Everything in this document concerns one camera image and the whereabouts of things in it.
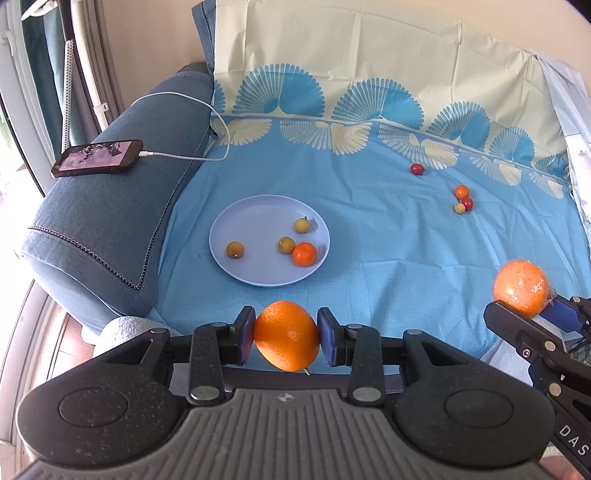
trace plate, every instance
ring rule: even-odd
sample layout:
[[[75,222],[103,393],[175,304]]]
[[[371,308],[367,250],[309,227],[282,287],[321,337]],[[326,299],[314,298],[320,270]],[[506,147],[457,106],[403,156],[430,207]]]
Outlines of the plate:
[[[298,218],[308,217],[311,229],[297,233]],[[316,262],[298,267],[291,255],[282,254],[277,242],[282,236],[296,244],[309,242],[316,247]],[[244,245],[242,258],[229,258],[230,242]],[[257,287],[281,287],[298,282],[322,265],[330,248],[326,223],[305,203],[280,195],[258,195],[238,200],[220,213],[209,231],[209,249],[220,268],[241,282]]]

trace mandarin orange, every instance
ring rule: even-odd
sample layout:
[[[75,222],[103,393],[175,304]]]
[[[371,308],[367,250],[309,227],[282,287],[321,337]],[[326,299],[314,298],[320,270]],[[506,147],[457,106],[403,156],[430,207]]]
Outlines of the mandarin orange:
[[[253,333],[262,356],[286,372],[306,368],[318,355],[318,328],[308,312],[292,301],[276,301],[264,309]]]
[[[496,276],[493,296],[524,316],[533,318],[548,303],[551,286],[540,267],[527,260],[513,260]]]

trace orange cherry tomato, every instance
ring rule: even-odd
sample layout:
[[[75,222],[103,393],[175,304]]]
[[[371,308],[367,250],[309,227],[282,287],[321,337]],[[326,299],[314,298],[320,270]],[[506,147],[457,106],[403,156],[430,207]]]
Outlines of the orange cherry tomato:
[[[465,185],[458,185],[453,193],[459,201],[470,196],[470,190]]]
[[[308,242],[302,242],[297,244],[294,251],[291,253],[291,257],[296,265],[300,267],[309,267],[316,261],[316,247]]]

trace white charging cable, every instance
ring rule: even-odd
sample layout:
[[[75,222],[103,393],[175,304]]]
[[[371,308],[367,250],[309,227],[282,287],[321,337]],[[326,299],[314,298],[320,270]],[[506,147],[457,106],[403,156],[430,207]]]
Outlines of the white charging cable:
[[[143,151],[143,152],[139,152],[140,157],[152,157],[153,155],[160,155],[162,157],[179,158],[181,160],[203,160],[203,161],[220,161],[220,160],[226,159],[226,157],[228,156],[228,152],[230,151],[230,140],[231,140],[230,139],[230,130],[228,130],[228,126],[226,125],[226,122],[223,120],[223,118],[220,116],[220,114],[216,112],[214,107],[212,107],[209,103],[204,102],[203,100],[199,100],[198,98],[194,98],[189,95],[185,95],[184,93],[178,93],[178,92],[149,93],[148,95],[144,95],[143,97],[138,98],[134,103],[131,104],[130,107],[134,106],[137,102],[139,102],[140,100],[143,100],[144,98],[153,97],[156,95],[177,95],[179,97],[184,97],[184,98],[188,98],[190,100],[195,100],[196,102],[201,103],[202,105],[205,105],[207,108],[209,108],[213,113],[215,113],[217,115],[217,117],[222,122],[224,129],[226,130],[226,135],[228,136],[228,143],[226,144],[226,152],[224,153],[224,156],[222,158],[203,158],[203,157],[183,157],[182,155],[174,155],[172,153]]]

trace pillow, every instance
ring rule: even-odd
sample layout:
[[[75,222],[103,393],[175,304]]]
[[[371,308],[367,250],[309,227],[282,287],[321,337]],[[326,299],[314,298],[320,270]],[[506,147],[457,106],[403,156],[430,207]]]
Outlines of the pillow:
[[[201,46],[203,47],[207,69],[213,76],[213,46],[215,44],[216,36],[216,2],[215,0],[204,0],[200,4],[195,5],[191,12],[193,13],[193,21],[197,27],[199,40],[201,40]]]

